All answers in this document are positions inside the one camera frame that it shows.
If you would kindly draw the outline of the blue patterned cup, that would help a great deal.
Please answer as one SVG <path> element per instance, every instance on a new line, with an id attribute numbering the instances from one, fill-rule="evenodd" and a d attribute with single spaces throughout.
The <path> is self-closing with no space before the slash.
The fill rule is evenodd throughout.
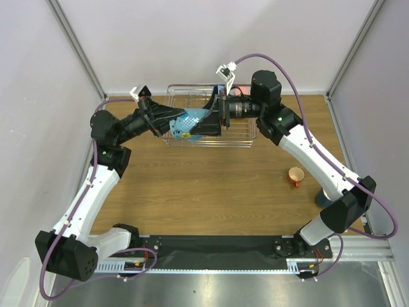
<path id="1" fill-rule="evenodd" d="M 170 133 L 174 139 L 199 141 L 202 135 L 193 135 L 190 131 L 198 124 L 209 110 L 199 108 L 185 108 L 185 113 L 169 122 Z"/>

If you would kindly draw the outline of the light blue plastic cup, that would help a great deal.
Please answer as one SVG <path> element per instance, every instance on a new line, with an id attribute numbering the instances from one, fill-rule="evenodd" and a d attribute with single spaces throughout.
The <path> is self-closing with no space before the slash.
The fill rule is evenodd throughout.
<path id="1" fill-rule="evenodd" d="M 214 95 L 220 95 L 224 91 L 224 86 L 223 85 L 217 85 L 213 87 L 212 93 Z"/>

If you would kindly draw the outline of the pink plastic cup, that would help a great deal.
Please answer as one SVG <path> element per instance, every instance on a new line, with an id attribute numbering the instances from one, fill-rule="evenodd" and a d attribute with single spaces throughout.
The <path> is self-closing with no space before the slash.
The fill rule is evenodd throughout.
<path id="1" fill-rule="evenodd" d="M 235 96 L 250 95 L 250 89 L 246 86 L 233 86 L 229 94 Z"/>

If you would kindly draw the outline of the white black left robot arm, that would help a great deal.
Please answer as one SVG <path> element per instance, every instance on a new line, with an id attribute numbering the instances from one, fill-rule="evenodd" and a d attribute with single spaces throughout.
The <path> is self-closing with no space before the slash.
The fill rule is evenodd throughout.
<path id="1" fill-rule="evenodd" d="M 91 227 L 128 166 L 132 151 L 122 144 L 148 131 L 161 136 L 169 130 L 170 121 L 184 114 L 184 109 L 164 106 L 148 96 L 141 97 L 135 111 L 121 120 L 97 107 L 90 119 L 93 158 L 86 178 L 53 229 L 40 231 L 35 239 L 42 278 L 51 272 L 87 281 L 99 261 L 119 252 L 127 256 L 139 252 L 137 228 L 117 224 L 106 233 L 90 237 Z"/>

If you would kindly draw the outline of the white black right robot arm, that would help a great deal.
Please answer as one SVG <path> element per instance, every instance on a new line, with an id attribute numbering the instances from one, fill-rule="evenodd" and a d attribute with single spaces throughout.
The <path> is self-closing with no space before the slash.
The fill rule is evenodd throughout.
<path id="1" fill-rule="evenodd" d="M 311 256 L 317 243 L 334 233 L 343 233 L 367 211 L 375 181 L 346 168 L 313 138 L 306 121 L 282 103 L 282 86 L 274 72 L 253 73 L 250 93 L 239 96 L 230 94 L 235 79 L 232 69 L 221 67 L 217 75 L 226 85 L 223 90 L 214 90 L 204 107 L 206 115 L 189 129 L 189 135 L 219 136 L 232 118 L 253 118 L 264 137 L 300 162 L 330 200 L 329 206 L 297 232 L 295 252 Z"/>

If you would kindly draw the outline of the red ceramic mug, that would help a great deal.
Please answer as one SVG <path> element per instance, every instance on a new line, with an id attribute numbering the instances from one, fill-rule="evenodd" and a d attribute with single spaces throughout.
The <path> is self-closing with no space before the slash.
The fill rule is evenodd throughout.
<path id="1" fill-rule="evenodd" d="M 304 178 L 305 173 L 302 168 L 292 167 L 288 170 L 288 180 L 294 185 L 295 188 L 300 187 L 300 183 Z"/>

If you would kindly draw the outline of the dark blue paper cup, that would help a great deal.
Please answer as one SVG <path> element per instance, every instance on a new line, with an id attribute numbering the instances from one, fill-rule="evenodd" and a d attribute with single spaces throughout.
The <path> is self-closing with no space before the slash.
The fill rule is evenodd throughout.
<path id="1" fill-rule="evenodd" d="M 332 200 L 328 197 L 324 189 L 320 189 L 315 196 L 315 204 L 322 209 L 327 208 L 332 204 Z"/>

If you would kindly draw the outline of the aluminium frame rail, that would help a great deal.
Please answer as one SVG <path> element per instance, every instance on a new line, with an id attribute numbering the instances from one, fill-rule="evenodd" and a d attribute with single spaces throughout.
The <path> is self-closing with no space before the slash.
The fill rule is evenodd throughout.
<path id="1" fill-rule="evenodd" d="M 292 236 L 137 236 L 130 249 L 103 255 L 95 247 L 62 238 L 48 260 L 46 249 L 55 234 L 37 239 L 47 272 L 87 281 L 94 273 L 130 279 L 143 272 L 162 274 L 294 274 L 317 277 L 337 262 L 391 261 L 387 240 L 332 236 L 304 247 Z"/>

